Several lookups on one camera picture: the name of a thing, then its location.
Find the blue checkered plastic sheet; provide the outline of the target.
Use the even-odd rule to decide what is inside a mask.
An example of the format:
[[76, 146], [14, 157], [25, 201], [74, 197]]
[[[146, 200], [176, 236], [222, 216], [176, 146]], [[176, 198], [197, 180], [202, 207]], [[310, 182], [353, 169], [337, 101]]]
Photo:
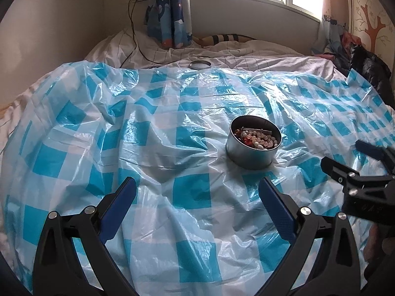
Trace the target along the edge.
[[141, 295], [253, 295], [288, 249], [258, 196], [271, 179], [338, 213], [329, 156], [383, 174], [357, 140], [394, 145], [394, 116], [359, 74], [66, 63], [1, 121], [3, 254], [27, 288], [48, 213], [78, 213], [128, 176], [138, 192], [107, 248]]

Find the white wardrobe tree decal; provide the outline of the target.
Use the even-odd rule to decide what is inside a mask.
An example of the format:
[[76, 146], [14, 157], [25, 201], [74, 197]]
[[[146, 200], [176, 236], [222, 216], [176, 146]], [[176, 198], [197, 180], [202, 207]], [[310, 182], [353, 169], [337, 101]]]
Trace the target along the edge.
[[379, 0], [348, 0], [349, 32], [389, 68], [394, 65], [394, 24]]

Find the jewelry inside tin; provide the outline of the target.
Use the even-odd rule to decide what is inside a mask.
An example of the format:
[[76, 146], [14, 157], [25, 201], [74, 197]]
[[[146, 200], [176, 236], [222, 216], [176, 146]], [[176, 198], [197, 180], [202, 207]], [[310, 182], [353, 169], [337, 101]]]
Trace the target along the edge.
[[279, 145], [279, 139], [271, 130], [242, 127], [233, 131], [233, 135], [243, 145], [256, 150], [272, 150]]

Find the black plastic bag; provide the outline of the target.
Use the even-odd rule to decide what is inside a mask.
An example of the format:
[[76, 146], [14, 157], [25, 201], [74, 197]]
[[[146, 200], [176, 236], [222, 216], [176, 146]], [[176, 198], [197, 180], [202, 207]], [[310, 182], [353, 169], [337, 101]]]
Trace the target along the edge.
[[374, 87], [385, 105], [394, 109], [390, 68], [377, 55], [366, 50], [363, 45], [352, 44], [350, 54], [350, 68], [354, 69]]

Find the round metal tin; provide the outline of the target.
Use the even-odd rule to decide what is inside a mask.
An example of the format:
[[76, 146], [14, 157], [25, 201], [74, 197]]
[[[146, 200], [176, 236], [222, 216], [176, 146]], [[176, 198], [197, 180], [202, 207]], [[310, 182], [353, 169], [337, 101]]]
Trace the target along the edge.
[[261, 170], [272, 163], [281, 142], [280, 130], [269, 120], [238, 116], [230, 124], [226, 153], [239, 167]]

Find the blue cartoon curtain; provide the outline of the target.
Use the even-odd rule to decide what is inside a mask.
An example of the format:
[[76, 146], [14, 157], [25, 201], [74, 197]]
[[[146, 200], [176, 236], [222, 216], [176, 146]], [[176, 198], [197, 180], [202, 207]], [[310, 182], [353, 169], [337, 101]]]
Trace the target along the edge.
[[149, 0], [145, 14], [147, 35], [164, 49], [180, 49], [192, 43], [190, 0]]

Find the round metal tin lid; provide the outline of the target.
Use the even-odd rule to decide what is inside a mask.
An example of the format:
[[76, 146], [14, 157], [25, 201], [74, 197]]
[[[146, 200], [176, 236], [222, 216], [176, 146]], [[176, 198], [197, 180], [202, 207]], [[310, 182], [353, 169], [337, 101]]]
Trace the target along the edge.
[[194, 60], [189, 63], [188, 68], [192, 70], [205, 70], [211, 68], [212, 64], [206, 60]]

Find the striped pillow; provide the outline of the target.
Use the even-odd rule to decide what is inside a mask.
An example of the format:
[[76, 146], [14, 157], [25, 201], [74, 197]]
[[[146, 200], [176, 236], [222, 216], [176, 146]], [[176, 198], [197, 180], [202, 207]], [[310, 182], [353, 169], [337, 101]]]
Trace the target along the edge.
[[220, 35], [207, 36], [203, 38], [198, 38], [196, 36], [193, 36], [192, 40], [195, 43], [199, 44], [201, 47], [208, 47], [211, 45], [216, 45], [223, 41], [237, 41], [237, 42], [245, 43], [255, 39], [253, 37], [238, 35], [238, 34], [220, 34]]

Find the clothes pile by wall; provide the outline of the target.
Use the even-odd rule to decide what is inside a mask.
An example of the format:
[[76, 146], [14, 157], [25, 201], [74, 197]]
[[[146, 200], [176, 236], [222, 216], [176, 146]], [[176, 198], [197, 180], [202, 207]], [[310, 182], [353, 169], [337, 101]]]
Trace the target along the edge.
[[355, 45], [362, 45], [359, 37], [350, 34], [336, 19], [324, 15], [311, 54], [330, 60], [339, 72], [347, 76]]

